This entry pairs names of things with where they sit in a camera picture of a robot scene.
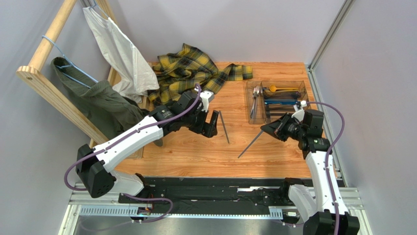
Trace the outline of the grey chopstick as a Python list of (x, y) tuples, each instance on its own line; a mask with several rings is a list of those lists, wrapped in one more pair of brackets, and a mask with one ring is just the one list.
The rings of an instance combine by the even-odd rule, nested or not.
[(221, 111), (219, 111), (219, 115), (220, 115), (221, 122), (222, 122), (222, 126), (223, 126), (223, 129), (224, 129), (224, 132), (225, 132), (226, 140), (227, 140), (228, 144), (230, 144), (229, 135), (228, 135), (227, 128), (226, 128), (226, 125), (225, 125), (225, 122), (224, 122), (224, 118), (223, 118), (223, 115), (222, 115), (222, 112)]

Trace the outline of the blue metal knife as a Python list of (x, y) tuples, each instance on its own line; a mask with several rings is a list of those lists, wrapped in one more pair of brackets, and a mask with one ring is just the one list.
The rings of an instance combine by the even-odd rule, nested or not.
[(264, 104), (266, 105), (273, 105), (273, 104), (279, 104), (279, 105), (295, 105), (297, 104), (297, 100), (290, 100), (290, 99), (278, 99), (278, 100), (265, 100)]

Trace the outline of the black metal spoon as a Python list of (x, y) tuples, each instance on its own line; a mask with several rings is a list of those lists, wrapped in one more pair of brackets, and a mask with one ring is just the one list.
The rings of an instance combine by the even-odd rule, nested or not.
[(299, 99), (301, 97), (301, 94), (297, 92), (286, 92), (264, 94), (263, 96), (265, 99)]

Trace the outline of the grey plastic knife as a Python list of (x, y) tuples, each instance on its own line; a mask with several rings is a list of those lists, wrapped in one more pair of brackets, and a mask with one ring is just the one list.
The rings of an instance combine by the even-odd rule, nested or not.
[(263, 130), (261, 130), (255, 137), (254, 139), (244, 148), (244, 150), (239, 154), (239, 156), (237, 157), (238, 159), (240, 159), (245, 152), (257, 141), (257, 139), (263, 134)]

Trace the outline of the silver fork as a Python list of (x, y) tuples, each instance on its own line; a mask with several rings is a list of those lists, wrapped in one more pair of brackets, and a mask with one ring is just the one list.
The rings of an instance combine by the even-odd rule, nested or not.
[(250, 111), (250, 118), (251, 119), (254, 119), (256, 117), (256, 106), (257, 106), (258, 94), (259, 94), (259, 88), (258, 88), (258, 86), (256, 86), (253, 89), (253, 102), (252, 102), (252, 107), (251, 107), (251, 111)]

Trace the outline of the silver spoon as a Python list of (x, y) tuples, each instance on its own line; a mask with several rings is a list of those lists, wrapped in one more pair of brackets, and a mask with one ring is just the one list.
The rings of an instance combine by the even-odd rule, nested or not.
[(262, 87), (260, 85), (258, 85), (258, 88), (259, 88), (259, 94), (258, 94), (258, 98), (259, 98), (262, 95)]

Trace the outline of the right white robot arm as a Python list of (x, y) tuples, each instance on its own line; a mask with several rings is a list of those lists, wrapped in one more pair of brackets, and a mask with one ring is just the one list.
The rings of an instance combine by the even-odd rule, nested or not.
[(303, 184), (288, 187), (287, 197), (297, 207), (303, 219), (305, 235), (356, 235), (360, 222), (349, 214), (333, 173), (332, 146), (323, 137), (324, 113), (306, 110), (301, 120), (295, 114), (284, 114), (280, 119), (261, 126), (261, 130), (280, 140), (298, 141), (312, 176), (315, 195)]

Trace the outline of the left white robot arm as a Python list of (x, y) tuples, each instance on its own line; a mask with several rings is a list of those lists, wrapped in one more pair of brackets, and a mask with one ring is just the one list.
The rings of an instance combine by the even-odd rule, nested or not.
[(91, 198), (109, 192), (136, 196), (145, 188), (142, 176), (116, 171), (124, 159), (149, 143), (186, 127), (207, 138), (217, 135), (218, 111), (206, 121), (214, 93), (187, 91), (171, 105), (155, 107), (138, 124), (114, 139), (90, 148), (87, 144), (77, 153), (76, 173)]

